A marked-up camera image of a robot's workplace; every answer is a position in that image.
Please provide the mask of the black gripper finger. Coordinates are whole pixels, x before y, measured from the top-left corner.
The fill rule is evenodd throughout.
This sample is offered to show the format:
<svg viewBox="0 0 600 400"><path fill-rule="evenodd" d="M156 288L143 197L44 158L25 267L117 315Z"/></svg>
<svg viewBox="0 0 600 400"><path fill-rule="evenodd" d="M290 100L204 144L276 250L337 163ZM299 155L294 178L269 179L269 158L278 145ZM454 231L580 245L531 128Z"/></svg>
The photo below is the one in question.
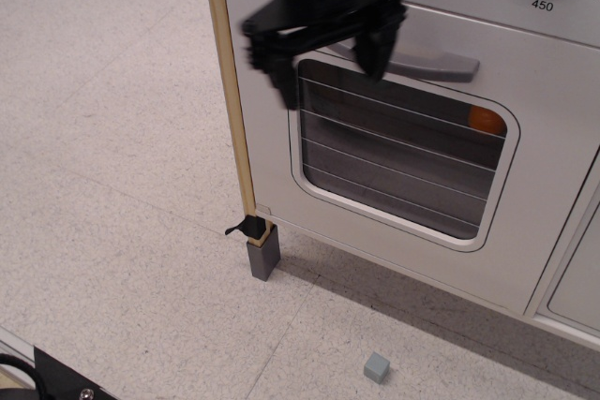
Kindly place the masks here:
<svg viewBox="0 0 600 400"><path fill-rule="evenodd" d="M399 29L399 22L383 26L366 23L355 37L355 62L373 81L383 78L396 45Z"/></svg>
<svg viewBox="0 0 600 400"><path fill-rule="evenodd" d="M269 77L287 110L298 109L293 59L299 53L300 45L294 41L251 41L247 48L250 65Z"/></svg>

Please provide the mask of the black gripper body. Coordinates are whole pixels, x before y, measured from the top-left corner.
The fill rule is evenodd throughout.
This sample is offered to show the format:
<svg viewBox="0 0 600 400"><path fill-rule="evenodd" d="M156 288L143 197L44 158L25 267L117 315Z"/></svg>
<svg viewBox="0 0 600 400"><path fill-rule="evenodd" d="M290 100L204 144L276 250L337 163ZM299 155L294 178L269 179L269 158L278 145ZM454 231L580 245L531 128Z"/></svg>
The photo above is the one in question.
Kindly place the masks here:
<svg viewBox="0 0 600 400"><path fill-rule="evenodd" d="M310 52L353 38L366 23L402 23L402 0L272 0L242 22L251 41L294 41Z"/></svg>

